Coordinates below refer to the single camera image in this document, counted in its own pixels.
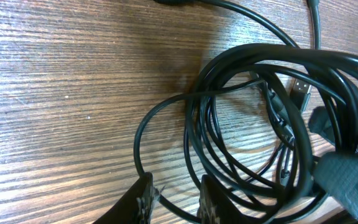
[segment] wood grain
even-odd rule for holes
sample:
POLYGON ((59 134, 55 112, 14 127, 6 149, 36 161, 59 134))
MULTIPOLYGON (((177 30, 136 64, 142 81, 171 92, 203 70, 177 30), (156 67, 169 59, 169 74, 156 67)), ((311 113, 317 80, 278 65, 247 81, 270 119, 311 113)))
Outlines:
MULTIPOLYGON (((237 2, 310 47, 304 1, 237 2)), ((320 14, 323 48, 358 54, 358 1, 321 1, 320 14)), ((187 91, 206 61, 253 42, 280 43, 255 22, 204 4, 0 1, 0 223, 96 220, 137 179, 132 145, 143 116, 187 91)), ((292 79, 282 81, 290 87, 292 79)), ((277 139, 257 90, 241 93, 219 97, 219 117, 231 153, 256 170, 277 139)), ((313 90, 304 118, 318 105, 313 90)), ((155 185, 166 186, 164 195, 195 213, 199 193, 185 168, 182 132, 183 103, 177 103, 148 125, 141 156, 155 185)), ((310 138, 315 154, 332 150, 310 138)), ((330 199, 304 222, 337 208, 330 199)), ((183 220, 157 205, 153 223, 173 222, 183 220)))

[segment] cable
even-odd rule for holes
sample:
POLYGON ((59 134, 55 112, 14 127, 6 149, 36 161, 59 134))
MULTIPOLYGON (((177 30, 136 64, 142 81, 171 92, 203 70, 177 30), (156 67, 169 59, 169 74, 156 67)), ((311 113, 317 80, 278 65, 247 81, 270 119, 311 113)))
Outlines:
MULTIPOLYGON (((355 154, 358 153, 358 89, 342 72, 358 80, 358 56, 326 50, 299 49, 297 44, 284 31, 256 12, 227 1, 200 1, 239 12, 259 22, 286 45, 245 44, 226 50, 202 69, 189 93, 173 96, 151 109, 140 122, 134 138, 134 161, 137 172, 139 175, 144 174, 140 159, 140 141, 147 123, 161 109, 172 103, 185 100, 185 130, 183 135, 185 162, 190 177, 197 188, 200 188, 201 183, 191 164, 189 142, 206 173, 221 186, 231 200, 243 207, 265 213, 260 218, 248 218, 256 220, 256 223, 289 223, 299 220, 315 211, 324 202, 327 195, 320 191, 306 208, 286 217, 275 218, 280 210, 291 207, 300 198, 310 194, 313 186, 311 174, 314 163, 318 161, 318 157, 312 154, 308 132, 301 117, 300 108, 296 105, 294 99, 288 96, 277 77, 277 73, 296 78, 319 90, 333 124, 336 150, 355 154), (308 73, 283 66, 259 63, 266 60, 296 63, 304 66, 308 73), (224 87, 234 75, 241 72, 250 72, 254 74, 254 77, 248 82, 224 87), (266 100, 268 119, 281 140, 280 145, 274 150, 268 163, 260 169, 260 172, 252 172, 236 161, 227 151, 216 112, 217 95, 240 91, 250 86, 260 88, 261 94, 266 100), (229 167, 225 166, 215 154, 211 141, 222 152, 229 167), (223 172, 220 172, 208 160, 204 148, 207 149, 223 172), (289 165, 291 153, 292 164, 289 165), (272 182, 262 175, 270 169, 277 156, 277 179, 272 182), (286 171, 285 175, 288 175, 285 177, 285 183, 281 184, 281 167, 283 164, 286 171), (242 179, 238 170, 246 173, 248 178, 242 179), (295 182, 297 173, 299 174, 298 181, 295 182), (225 188, 221 182, 230 187, 225 188), (233 194, 235 190, 243 192, 250 201, 233 194), (277 202, 275 205, 264 205, 255 196, 269 197, 277 200, 277 202)), ((313 1, 309 4, 309 7, 314 25, 314 47, 318 49, 321 41, 318 8, 315 3, 316 1, 313 1)), ((176 207, 162 195, 160 203, 188 222, 201 223, 200 218, 176 207)))

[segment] wire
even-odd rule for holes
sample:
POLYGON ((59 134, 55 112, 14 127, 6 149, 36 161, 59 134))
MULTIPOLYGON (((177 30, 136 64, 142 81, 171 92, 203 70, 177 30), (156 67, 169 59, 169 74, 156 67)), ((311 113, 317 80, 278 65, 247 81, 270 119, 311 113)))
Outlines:
MULTIPOLYGON (((245 215, 247 218, 256 220, 256 223, 289 223, 299 220, 314 212, 327 198, 327 194, 321 190, 304 209, 286 217, 275 218, 280 210, 291 207, 302 197, 309 196, 313 186, 314 163, 318 161, 318 157, 312 154, 310 139, 300 111, 288 96, 277 74, 297 78, 319 90, 333 124, 336 150, 355 154, 358 153, 358 89, 342 72, 358 80, 358 56, 326 50, 300 49, 284 31, 256 12, 227 1, 200 1, 239 12, 259 22, 286 45, 245 44, 226 50, 202 69, 189 93, 173 96, 151 109, 140 122, 134 138, 134 160, 137 172, 139 175, 144 174, 140 159, 140 142, 147 123, 166 106, 185 100, 184 155, 190 177, 197 188, 200 188, 201 183, 191 163, 190 143, 206 173, 221 186, 231 200, 251 210, 264 212, 260 218, 245 215), (297 63, 304 66, 308 74, 292 68, 260 63, 266 60, 297 63), (250 72, 257 76, 251 81, 224 87, 234 75, 241 72, 250 72), (252 172, 227 151, 216 112, 217 95, 240 91, 251 86, 260 88, 261 94, 266 100, 268 119, 281 140, 280 145, 274 150, 271 158, 260 169, 260 172, 252 172), (274 104, 277 101, 273 101, 272 96, 279 98, 287 113, 288 121, 285 121, 283 116, 275 111, 274 104), (212 142, 222 152, 229 167, 225 166, 216 155, 212 142), (208 160, 204 148, 223 172, 208 160), (292 153, 291 165, 289 165, 290 153, 292 153), (277 156, 278 175, 276 181, 272 182, 262 175, 271 168, 277 156), (290 167, 288 180, 282 185, 280 173, 283 163, 285 170, 288 166, 290 167), (242 179, 238 170, 246 173, 248 178, 242 179), (225 188, 222 182, 230 187, 225 188), (236 190, 247 195, 250 201, 233 194, 233 191, 236 190), (264 205, 255 196, 272 198, 277 202, 275 205, 264 205)), ((321 41, 318 8, 315 4, 312 6, 315 6, 311 7, 314 48, 319 49, 321 41)), ((201 223, 200 218, 176 207, 162 195, 160 203, 188 222, 201 223)))

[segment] thin black wire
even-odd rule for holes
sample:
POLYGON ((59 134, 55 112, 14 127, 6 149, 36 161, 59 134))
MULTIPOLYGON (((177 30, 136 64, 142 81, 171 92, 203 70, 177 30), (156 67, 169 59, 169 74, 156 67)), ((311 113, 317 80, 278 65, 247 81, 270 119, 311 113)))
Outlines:
MULTIPOLYGON (((314 165, 313 161, 317 160, 317 157, 312 155, 310 140, 304 121, 300 116, 300 112, 288 97, 281 81, 276 76, 276 73, 300 79, 317 88, 328 109, 328 114, 333 124, 336 137, 336 149, 357 153, 358 89, 349 79, 342 75, 340 71, 346 72, 358 79, 358 56, 323 50, 299 49, 297 44, 286 35, 284 31, 266 18, 249 9, 227 1, 200 1, 239 12, 259 22, 277 35, 277 37, 286 43, 287 46, 246 44, 233 47, 212 59, 212 61, 205 66, 200 72, 190 93, 173 96, 151 109, 139 124, 135 134, 134 160, 137 172, 139 175, 144 174, 140 159, 140 140, 147 123, 164 107, 174 102, 185 100, 186 120, 183 137, 185 162, 190 177, 197 188, 200 188, 201 183, 195 174, 191 163, 189 142, 191 142, 207 174, 221 186, 230 199, 249 209, 265 212, 265 215, 261 218, 245 216, 249 220, 252 220, 253 223, 288 223, 299 220, 315 211, 326 199, 327 195, 325 192, 319 192, 316 198, 306 208, 286 217, 274 218, 280 210, 288 208, 299 200, 299 198, 305 197, 310 193, 313 185, 311 178, 314 165), (304 66, 307 69, 308 74, 287 67, 259 63, 265 60, 297 63, 304 66), (239 85, 223 87, 235 74, 240 72, 256 73, 259 78, 239 85), (237 162, 230 153, 228 153, 224 145, 216 112, 216 95, 238 91, 250 86, 260 87, 262 95, 266 100, 269 121, 273 130, 282 141, 274 150, 268 163, 266 163, 265 167, 261 169, 259 173, 252 172, 247 167, 237 162), (290 123, 287 125, 291 127, 290 131, 285 128, 285 123, 272 107, 272 102, 270 101, 272 90, 281 99, 288 113, 290 123), (215 154, 211 145, 211 140, 223 153, 228 161, 229 167, 226 167, 215 154), (220 172, 207 159, 203 150, 204 147, 207 148, 207 151, 211 154, 213 160, 224 173, 220 172), (284 166, 288 166, 290 151, 293 154, 292 164, 290 166, 290 176, 288 177, 287 184, 283 186, 280 184, 281 166, 284 161, 284 166), (278 155, 280 156, 277 163, 277 180, 276 182, 272 182, 263 178, 262 175, 269 170, 278 155), (245 180, 241 179, 237 172, 238 169, 248 174, 249 177, 245 180), (297 172, 299 173, 299 179, 295 184, 297 172), (263 183, 264 186, 253 184, 255 181, 263 183), (231 187, 227 189, 221 182, 225 182, 231 187), (250 199, 250 202, 234 195, 232 193, 234 190, 244 192, 250 199), (277 203, 275 205, 266 206, 254 197, 256 195, 275 198, 277 199, 277 203)), ((311 16, 314 30, 314 48, 319 49, 321 34, 317 7, 311 9, 311 16)), ((176 207, 164 196, 160 197, 160 203, 171 212, 189 222, 201 223, 200 218, 176 207)))

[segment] black cable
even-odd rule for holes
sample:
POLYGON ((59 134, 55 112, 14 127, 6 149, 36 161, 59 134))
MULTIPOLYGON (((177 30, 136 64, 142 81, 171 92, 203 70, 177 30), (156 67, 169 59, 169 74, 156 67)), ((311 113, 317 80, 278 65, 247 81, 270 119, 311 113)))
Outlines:
MULTIPOLYGON (((200 1, 239 12, 259 22, 287 45, 245 44, 233 47, 212 59, 205 66, 189 93, 173 96, 151 109, 140 122, 135 134, 134 160, 137 172, 139 175, 144 174, 139 149, 142 133, 147 123, 164 107, 185 100, 186 118, 183 147, 186 166, 197 188, 200 188, 201 184, 191 164, 189 142, 191 142, 206 173, 221 186, 230 199, 243 207, 265 213, 260 218, 248 217, 250 220, 256 223, 288 223, 299 220, 315 211, 324 202, 327 195, 325 192, 318 192, 316 198, 306 208, 286 217, 275 218, 280 210, 290 207, 311 192, 313 185, 311 173, 314 162, 318 160, 317 157, 312 155, 308 132, 299 107, 288 96, 276 74, 289 75, 317 88, 333 123, 337 150, 358 153, 358 89, 339 72, 346 72, 358 80, 358 56, 325 50, 299 49, 297 44, 284 31, 249 9, 227 1, 200 1), (304 66, 308 74, 287 67, 259 63, 266 60, 297 63, 304 66), (254 73, 257 74, 257 77, 239 85, 223 87, 234 75, 241 72, 254 73), (238 91, 250 86, 260 88, 262 96, 266 100, 269 121, 276 135, 282 141, 274 150, 268 163, 258 173, 243 166, 227 151, 216 112, 216 95, 238 91), (280 112, 275 111, 278 102, 284 108, 280 112), (229 167, 226 167, 215 154, 211 140, 223 153, 229 167), (207 159, 204 147, 224 173, 220 172, 207 159), (288 176, 286 176, 286 183, 282 185, 280 184, 280 171, 283 163, 285 170, 287 170, 290 153, 293 154, 292 164, 288 176), (280 156, 277 163, 277 181, 272 182, 262 175, 269 170, 278 155, 280 156), (237 172, 238 169, 245 172, 249 177, 242 179, 237 172), (296 173, 299 173, 297 182, 295 182, 296 173), (256 181, 264 185, 253 184, 256 181), (221 182, 225 182, 226 185, 231 187, 227 189, 221 182), (250 201, 234 195, 233 191, 235 190, 243 192, 250 201), (255 196, 276 199, 277 203, 267 206, 258 201, 255 196)), ((316 1, 309 2, 314 29, 314 47, 316 49, 319 48, 321 42, 317 3, 316 1)), ((201 222, 198 217, 181 210, 163 196, 160 197, 160 203, 189 222, 201 222)))

